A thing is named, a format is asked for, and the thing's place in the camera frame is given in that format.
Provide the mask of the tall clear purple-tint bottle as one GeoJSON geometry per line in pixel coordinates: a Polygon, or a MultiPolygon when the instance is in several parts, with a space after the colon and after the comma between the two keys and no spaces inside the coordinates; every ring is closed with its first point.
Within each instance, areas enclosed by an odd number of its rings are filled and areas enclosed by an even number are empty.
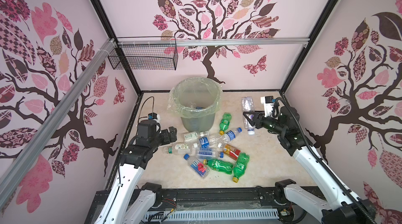
{"type": "MultiPolygon", "coordinates": [[[[242,111],[243,112],[249,112],[249,111],[254,111],[254,103],[252,97],[243,97],[241,100],[241,105],[242,105],[242,111]]],[[[255,129],[246,129],[248,135],[252,136],[255,134],[255,129]]]]}

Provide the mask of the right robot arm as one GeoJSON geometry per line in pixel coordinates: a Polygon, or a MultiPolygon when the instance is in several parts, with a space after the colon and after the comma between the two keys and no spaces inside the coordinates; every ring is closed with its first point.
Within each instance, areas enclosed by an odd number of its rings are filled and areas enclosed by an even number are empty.
{"type": "Polygon", "coordinates": [[[295,113],[291,107],[281,108],[276,118],[264,112],[243,113],[251,126],[277,135],[281,146],[305,169],[323,195],[319,198],[287,179],[275,183],[275,202],[294,203],[322,224],[373,224],[374,204],[362,200],[335,175],[305,136],[295,113]]]}

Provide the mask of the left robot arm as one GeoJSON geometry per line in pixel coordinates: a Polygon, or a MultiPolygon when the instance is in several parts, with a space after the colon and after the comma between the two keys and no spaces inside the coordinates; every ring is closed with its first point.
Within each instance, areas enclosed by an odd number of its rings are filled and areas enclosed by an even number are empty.
{"type": "Polygon", "coordinates": [[[133,204],[130,200],[148,162],[160,146],[177,141],[177,129],[161,129],[160,122],[146,119],[138,123],[136,135],[124,149],[109,196],[95,219],[96,224],[138,224],[156,203],[161,186],[141,189],[133,204]]]}

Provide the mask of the clear bottle green leaf label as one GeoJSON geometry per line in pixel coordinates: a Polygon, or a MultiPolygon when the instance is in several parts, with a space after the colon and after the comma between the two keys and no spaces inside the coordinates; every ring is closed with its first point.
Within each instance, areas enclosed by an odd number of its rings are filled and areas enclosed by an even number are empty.
{"type": "Polygon", "coordinates": [[[194,143],[176,143],[163,148],[163,153],[174,154],[177,156],[183,156],[185,154],[192,154],[197,145],[194,143]]]}

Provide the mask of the clear bottle pink blue label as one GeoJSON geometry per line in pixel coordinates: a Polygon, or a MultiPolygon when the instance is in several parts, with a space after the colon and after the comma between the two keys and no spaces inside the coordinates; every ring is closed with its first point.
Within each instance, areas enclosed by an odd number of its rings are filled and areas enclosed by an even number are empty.
{"type": "Polygon", "coordinates": [[[188,166],[197,173],[200,177],[205,178],[209,173],[209,168],[199,160],[197,157],[190,156],[189,154],[184,155],[184,160],[187,161],[188,166]]]}

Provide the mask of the clear bottle blue label cap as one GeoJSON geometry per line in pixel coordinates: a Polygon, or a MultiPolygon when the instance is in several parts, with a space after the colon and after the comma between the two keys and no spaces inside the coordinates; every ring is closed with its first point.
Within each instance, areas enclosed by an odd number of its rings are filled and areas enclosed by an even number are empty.
{"type": "Polygon", "coordinates": [[[225,134],[222,135],[221,137],[221,142],[223,143],[229,143],[235,140],[240,134],[242,133],[242,128],[234,128],[232,130],[227,131],[225,134]]]}

